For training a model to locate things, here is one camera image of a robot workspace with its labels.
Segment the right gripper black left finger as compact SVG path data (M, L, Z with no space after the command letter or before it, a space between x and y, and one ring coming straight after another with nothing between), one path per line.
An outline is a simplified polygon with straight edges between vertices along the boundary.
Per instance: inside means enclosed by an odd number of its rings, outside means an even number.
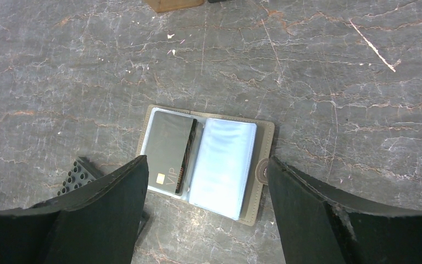
M67 194L0 210L0 263L130 263L147 186L141 155Z

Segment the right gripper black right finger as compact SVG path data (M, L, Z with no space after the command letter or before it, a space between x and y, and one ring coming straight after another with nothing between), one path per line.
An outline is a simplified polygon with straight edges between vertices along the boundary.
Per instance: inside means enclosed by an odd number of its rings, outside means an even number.
M422 211L350 194L275 156L267 176L286 263L422 263Z

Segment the grey blue card holder wallet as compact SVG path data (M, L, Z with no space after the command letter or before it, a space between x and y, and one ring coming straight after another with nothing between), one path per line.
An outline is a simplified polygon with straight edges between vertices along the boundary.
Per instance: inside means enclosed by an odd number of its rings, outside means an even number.
M173 112L198 120L181 195L150 191L248 226L256 222L275 125L272 122L150 105L137 154L144 155L153 113Z

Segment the dark grey studded baseplate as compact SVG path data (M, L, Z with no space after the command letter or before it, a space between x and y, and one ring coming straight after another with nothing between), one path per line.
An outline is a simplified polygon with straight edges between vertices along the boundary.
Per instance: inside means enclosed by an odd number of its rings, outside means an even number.
M104 173L96 168L87 157L79 156L73 162L72 169L68 171L68 176L57 191L57 196L67 194L103 176Z

